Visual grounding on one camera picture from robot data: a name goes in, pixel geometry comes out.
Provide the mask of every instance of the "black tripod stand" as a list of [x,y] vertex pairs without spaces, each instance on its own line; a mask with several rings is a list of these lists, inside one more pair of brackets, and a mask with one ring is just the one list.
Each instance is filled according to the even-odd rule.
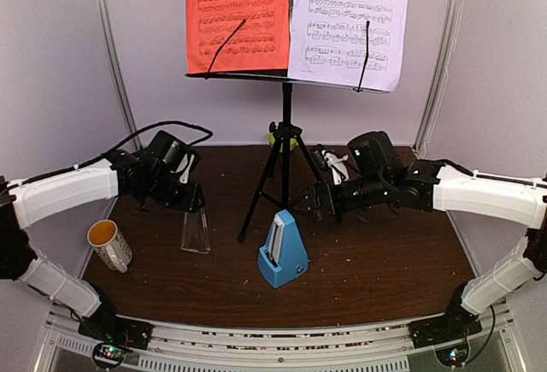
[[[308,162],[309,167],[313,171],[315,178],[318,181],[323,181],[321,178],[321,173],[317,166],[314,163],[314,160],[312,156],[309,154],[308,149],[306,148],[306,145],[304,144],[301,134],[302,134],[302,128],[293,126],[291,124],[291,104],[292,104],[292,84],[291,83],[283,83],[283,121],[273,130],[273,137],[275,138],[275,142],[273,143],[272,150],[270,151],[270,155],[268,157],[268,160],[266,161],[266,166],[264,167],[264,170],[262,171],[262,176],[260,177],[258,181],[258,186],[255,189],[255,195],[253,196],[252,201],[250,202],[249,210],[247,212],[247,216],[245,217],[245,221],[243,223],[243,226],[241,227],[241,231],[239,232],[238,241],[243,242],[245,241],[245,233],[247,232],[247,229],[250,225],[250,220],[253,217],[253,214],[255,213],[256,205],[258,204],[258,200],[260,199],[260,196],[263,196],[265,199],[267,199],[269,202],[277,205],[282,210],[286,210],[289,208],[289,176],[291,172],[291,139],[295,139],[298,144],[298,148],[302,151],[304,154],[304,157],[306,158],[306,161]],[[282,151],[282,169],[281,169],[281,201],[278,201],[271,195],[264,192],[264,185],[266,184],[266,179],[268,176],[274,171],[275,164],[277,162],[277,159],[279,157],[279,150]]]

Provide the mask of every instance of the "blue metronome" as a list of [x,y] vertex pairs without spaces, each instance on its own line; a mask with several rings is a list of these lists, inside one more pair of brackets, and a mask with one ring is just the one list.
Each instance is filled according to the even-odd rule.
[[258,250],[258,268],[274,288],[308,270],[308,253],[289,211],[282,210],[275,215],[266,244]]

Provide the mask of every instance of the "yellow object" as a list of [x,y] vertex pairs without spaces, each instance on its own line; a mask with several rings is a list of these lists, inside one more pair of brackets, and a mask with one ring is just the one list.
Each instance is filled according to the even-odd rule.
[[[275,142],[274,133],[270,133],[268,135],[268,141],[270,143],[270,147],[273,147]],[[295,139],[291,139],[291,151],[294,150],[294,147],[296,146],[297,146],[297,141]],[[279,152],[283,152],[283,145],[281,145],[281,149],[279,150]]]

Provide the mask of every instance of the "red sheet music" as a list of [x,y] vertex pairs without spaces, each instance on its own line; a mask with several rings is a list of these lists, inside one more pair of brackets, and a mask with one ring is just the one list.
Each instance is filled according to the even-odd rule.
[[289,0],[186,0],[188,73],[287,69]]

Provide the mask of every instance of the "white sheet music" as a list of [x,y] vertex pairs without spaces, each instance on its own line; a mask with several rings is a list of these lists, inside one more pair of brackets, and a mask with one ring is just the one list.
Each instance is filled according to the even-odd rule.
[[392,92],[403,63],[408,0],[294,0],[289,77]]

